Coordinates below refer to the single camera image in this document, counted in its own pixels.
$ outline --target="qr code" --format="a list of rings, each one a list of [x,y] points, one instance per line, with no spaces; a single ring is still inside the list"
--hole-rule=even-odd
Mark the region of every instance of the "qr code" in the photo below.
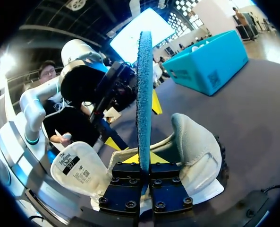
[[[88,177],[88,176],[89,176],[89,172],[88,172],[87,170],[85,170],[85,171],[83,172],[83,175],[84,175],[85,177]]]
[[[208,79],[213,88],[219,86],[221,84],[221,80],[219,78],[219,74],[215,71],[208,76]]]

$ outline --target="hand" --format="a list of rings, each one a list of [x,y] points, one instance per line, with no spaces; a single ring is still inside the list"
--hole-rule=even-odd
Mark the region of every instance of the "hand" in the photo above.
[[[60,142],[61,142],[62,146],[64,146],[66,148],[70,144],[70,139],[65,139],[65,138],[61,137]]]

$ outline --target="dark table surface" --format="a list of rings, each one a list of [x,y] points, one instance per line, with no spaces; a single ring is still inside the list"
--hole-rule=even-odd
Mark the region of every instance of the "dark table surface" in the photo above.
[[[252,190],[280,184],[280,64],[250,59],[212,97],[171,79],[156,92],[163,114],[152,114],[151,144],[172,134],[171,115],[182,113],[219,135],[226,146],[228,186],[196,207],[201,215],[221,213]],[[130,148],[137,147],[135,116],[136,107],[132,106],[112,125]],[[99,154],[106,165],[113,151],[102,147]],[[279,193],[276,189],[269,195],[275,199]]]

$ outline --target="projector screen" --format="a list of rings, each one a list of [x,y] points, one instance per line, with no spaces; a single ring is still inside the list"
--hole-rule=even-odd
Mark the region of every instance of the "projector screen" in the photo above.
[[[142,31],[151,31],[153,47],[175,33],[159,14],[148,8],[123,28],[110,43],[124,61],[131,64],[136,62]]]

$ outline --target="blue plastic crate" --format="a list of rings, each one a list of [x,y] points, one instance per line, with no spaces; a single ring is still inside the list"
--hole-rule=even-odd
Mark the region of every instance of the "blue plastic crate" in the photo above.
[[[203,47],[192,52],[193,46],[202,44]],[[211,96],[248,61],[242,41],[233,30],[195,43],[163,66],[175,83]]]

